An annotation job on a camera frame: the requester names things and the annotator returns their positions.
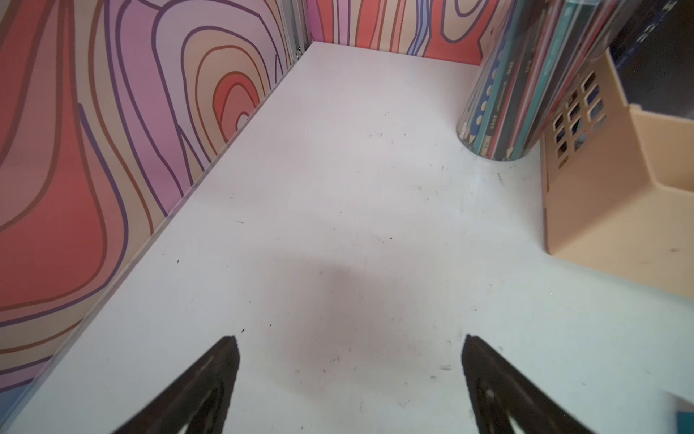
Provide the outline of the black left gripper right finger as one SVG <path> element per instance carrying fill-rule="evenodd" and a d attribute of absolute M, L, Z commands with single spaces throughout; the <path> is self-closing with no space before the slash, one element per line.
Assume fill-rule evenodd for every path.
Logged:
<path fill-rule="evenodd" d="M 590 432 L 479 336 L 466 336 L 461 362 L 481 433 Z"/>

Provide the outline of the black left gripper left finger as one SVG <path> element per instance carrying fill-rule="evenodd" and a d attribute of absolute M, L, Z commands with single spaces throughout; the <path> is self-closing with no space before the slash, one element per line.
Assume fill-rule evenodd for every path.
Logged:
<path fill-rule="evenodd" d="M 237 339 L 224 336 L 116 432 L 221 433 L 239 367 Z"/>

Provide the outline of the teal block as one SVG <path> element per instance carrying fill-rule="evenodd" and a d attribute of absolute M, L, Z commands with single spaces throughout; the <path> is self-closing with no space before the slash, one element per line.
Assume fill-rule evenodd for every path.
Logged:
<path fill-rule="evenodd" d="M 677 410 L 675 417 L 677 434 L 694 434 L 694 412 Z"/>

